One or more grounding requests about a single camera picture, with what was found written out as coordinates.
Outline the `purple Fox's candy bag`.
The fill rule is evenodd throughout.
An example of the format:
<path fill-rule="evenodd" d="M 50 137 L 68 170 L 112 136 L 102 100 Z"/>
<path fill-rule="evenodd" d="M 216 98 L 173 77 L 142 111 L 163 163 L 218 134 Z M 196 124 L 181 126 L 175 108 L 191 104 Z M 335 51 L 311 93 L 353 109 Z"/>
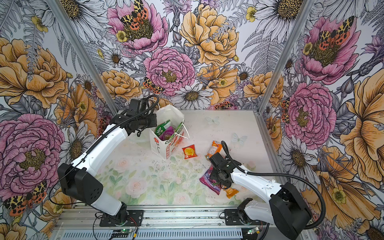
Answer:
<path fill-rule="evenodd" d="M 208 187 L 210 190 L 212 190 L 217 195 L 221 192 L 221 186 L 220 184 L 211 179 L 211 173 L 213 172 L 213 166 L 210 166 L 209 169 L 203 174 L 202 177 L 200 177 L 200 182 Z"/>

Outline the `orange mango snack packet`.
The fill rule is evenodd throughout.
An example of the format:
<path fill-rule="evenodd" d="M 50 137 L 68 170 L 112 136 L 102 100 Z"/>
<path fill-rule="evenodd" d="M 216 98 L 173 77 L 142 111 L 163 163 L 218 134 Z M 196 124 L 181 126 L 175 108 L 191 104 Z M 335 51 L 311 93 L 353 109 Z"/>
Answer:
<path fill-rule="evenodd" d="M 209 160 L 214 154 L 220 153 L 222 150 L 222 144 L 217 141 L 213 141 L 207 154 L 206 154 L 206 159 Z"/>

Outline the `green Fox's candy bag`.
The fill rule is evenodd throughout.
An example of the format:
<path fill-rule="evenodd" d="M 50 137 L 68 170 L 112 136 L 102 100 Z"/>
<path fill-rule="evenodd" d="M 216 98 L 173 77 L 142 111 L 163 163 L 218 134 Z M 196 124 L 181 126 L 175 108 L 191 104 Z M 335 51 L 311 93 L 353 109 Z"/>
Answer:
<path fill-rule="evenodd" d="M 169 127 L 171 127 L 171 121 L 167 120 L 164 123 L 158 125 L 155 129 L 155 134 L 160 137 Z"/>

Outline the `white floral paper bag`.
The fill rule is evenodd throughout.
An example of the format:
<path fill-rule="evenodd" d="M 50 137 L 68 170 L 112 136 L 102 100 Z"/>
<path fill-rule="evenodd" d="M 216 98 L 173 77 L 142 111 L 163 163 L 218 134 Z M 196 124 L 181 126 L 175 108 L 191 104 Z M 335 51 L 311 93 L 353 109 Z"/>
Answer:
<path fill-rule="evenodd" d="M 185 115 L 172 105 L 156 112 L 157 125 L 150 129 L 150 142 L 153 153 L 166 160 L 184 139 L 190 135 L 184 124 Z"/>

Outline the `purple snack packet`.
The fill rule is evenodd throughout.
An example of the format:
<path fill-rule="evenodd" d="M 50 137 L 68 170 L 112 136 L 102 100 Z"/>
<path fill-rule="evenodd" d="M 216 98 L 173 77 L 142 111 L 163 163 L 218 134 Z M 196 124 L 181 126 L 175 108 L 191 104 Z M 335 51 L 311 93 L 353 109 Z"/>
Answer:
<path fill-rule="evenodd" d="M 169 126 L 161 135 L 160 135 L 160 140 L 161 141 L 167 141 L 169 140 L 175 133 L 175 129 L 173 126 Z"/>

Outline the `small red snack packet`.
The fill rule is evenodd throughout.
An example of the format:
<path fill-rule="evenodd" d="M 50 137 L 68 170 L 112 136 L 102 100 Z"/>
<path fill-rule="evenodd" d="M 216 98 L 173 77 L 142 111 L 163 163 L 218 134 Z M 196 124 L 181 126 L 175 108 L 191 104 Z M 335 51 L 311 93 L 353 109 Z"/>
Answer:
<path fill-rule="evenodd" d="M 184 148 L 182 148 L 182 150 L 184 153 L 184 159 L 185 160 L 195 158 L 198 156 L 196 153 L 195 145 L 190 145 L 190 146 L 184 147 Z"/>

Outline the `green Lays chips bag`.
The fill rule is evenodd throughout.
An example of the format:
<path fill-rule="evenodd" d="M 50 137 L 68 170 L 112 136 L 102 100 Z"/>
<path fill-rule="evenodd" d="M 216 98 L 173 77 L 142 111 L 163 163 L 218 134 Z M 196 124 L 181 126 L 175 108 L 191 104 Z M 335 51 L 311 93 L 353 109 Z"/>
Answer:
<path fill-rule="evenodd" d="M 178 127 L 176 128 L 175 130 L 175 133 L 174 133 L 175 136 L 178 136 L 178 137 L 181 137 L 183 138 L 184 137 L 184 123 L 181 122 Z"/>

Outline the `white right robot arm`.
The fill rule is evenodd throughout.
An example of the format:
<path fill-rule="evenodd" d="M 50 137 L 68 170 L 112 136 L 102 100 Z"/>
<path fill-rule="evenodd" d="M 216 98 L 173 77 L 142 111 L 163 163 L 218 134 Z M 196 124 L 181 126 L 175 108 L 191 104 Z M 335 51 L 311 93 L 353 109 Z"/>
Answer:
<path fill-rule="evenodd" d="M 290 183 L 280 184 L 261 176 L 252 175 L 239 162 L 216 153 L 209 158 L 213 165 L 213 180 L 225 188 L 239 185 L 260 197 L 265 204 L 245 200 L 238 207 L 244 222 L 262 221 L 273 224 L 288 239 L 295 240 L 312 219 L 303 197 Z"/>

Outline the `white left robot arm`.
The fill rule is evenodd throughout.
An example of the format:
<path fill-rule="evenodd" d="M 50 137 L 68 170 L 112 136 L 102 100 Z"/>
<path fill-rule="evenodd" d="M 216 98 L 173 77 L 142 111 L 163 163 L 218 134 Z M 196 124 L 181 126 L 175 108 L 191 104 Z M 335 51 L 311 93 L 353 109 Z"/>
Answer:
<path fill-rule="evenodd" d="M 157 125 L 155 107 L 159 101 L 157 95 L 131 100 L 129 108 L 119 111 L 83 154 L 70 164 L 61 164 L 58 176 L 63 193 L 123 222 L 126 205 L 109 195 L 95 176 L 121 142 L 131 134 L 140 136 L 145 129 Z"/>

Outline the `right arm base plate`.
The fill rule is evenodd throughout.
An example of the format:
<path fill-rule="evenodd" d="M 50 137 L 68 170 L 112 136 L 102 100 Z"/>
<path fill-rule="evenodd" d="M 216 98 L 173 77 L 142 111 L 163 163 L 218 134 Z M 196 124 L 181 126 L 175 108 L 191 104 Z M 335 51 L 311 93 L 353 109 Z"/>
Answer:
<path fill-rule="evenodd" d="M 238 209 L 224 209 L 224 221 L 226 226 L 256 225 L 256 222 L 246 217 L 245 213 Z"/>

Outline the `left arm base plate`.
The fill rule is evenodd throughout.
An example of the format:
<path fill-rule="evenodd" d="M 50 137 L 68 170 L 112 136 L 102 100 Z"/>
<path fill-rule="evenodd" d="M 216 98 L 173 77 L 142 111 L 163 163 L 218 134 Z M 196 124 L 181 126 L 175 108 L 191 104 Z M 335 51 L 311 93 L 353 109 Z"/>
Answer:
<path fill-rule="evenodd" d="M 143 220 L 143 210 L 126 210 L 115 216 L 103 214 L 100 227 L 140 227 Z"/>

